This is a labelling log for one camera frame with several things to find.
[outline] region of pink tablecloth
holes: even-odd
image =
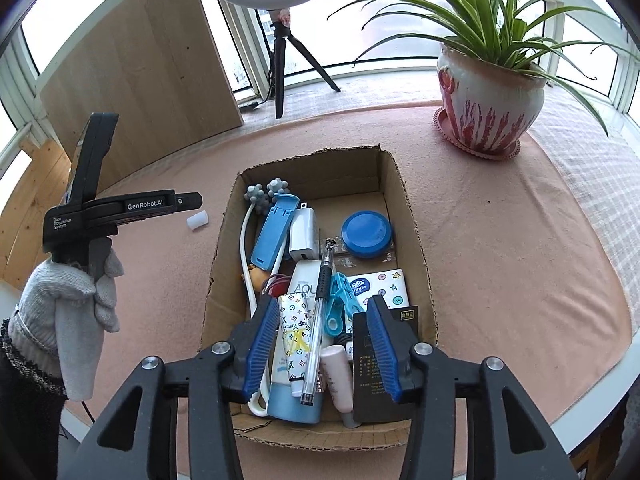
[[[187,215],[176,214],[124,226],[114,238],[126,270],[118,279],[122,330],[106,337],[92,411],[100,412],[144,356],[171,361],[198,351],[213,251],[240,171],[325,147],[380,144],[406,182],[430,266],[440,347],[476,362],[503,357],[546,418],[558,418],[628,348],[630,316],[620,282],[573,195],[530,137],[512,161],[481,160],[440,137],[431,124],[434,110],[415,105],[283,124],[187,149],[114,186],[110,193],[198,190],[209,225],[192,233]],[[185,472],[184,420],[179,433]],[[458,443],[460,471],[461,426]],[[249,443],[240,452],[248,479],[288,476],[287,463],[276,457],[300,453]],[[330,461],[345,465],[345,473],[332,476],[352,478],[347,472],[356,470],[359,477],[397,478],[404,448],[380,453],[334,455]],[[324,468],[308,471],[308,480],[316,478],[326,478]]]

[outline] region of white glove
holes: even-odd
[[[104,331],[120,329],[114,278],[123,275],[113,250],[97,281],[50,259],[31,273],[9,322],[13,345],[46,374],[62,377],[70,400],[94,393]]]

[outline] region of black sleeve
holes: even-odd
[[[56,480],[63,383],[25,361],[7,327],[5,320],[0,326],[0,478]]]

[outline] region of wooden board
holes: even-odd
[[[123,0],[40,92],[69,159],[91,112],[118,112],[98,190],[242,124],[200,0]]]
[[[64,151],[53,140],[48,140],[39,150],[32,151],[30,156],[31,163],[22,174],[0,216],[0,276],[4,276],[18,230],[36,193],[57,161],[62,157],[66,158]]]
[[[22,290],[34,268],[36,256],[42,252],[42,223],[45,213],[60,202],[65,193],[69,160],[65,153],[49,171],[38,188],[15,237],[14,248],[4,271],[4,280]]]

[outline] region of sunscreen tube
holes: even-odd
[[[304,292],[284,294],[278,298],[280,306],[280,333],[287,357],[287,373],[291,382],[291,395],[302,394],[306,361],[309,354],[312,312]]]
[[[360,423],[353,420],[353,378],[344,346],[323,348],[320,351],[320,366],[342,423],[346,428],[357,428]]]

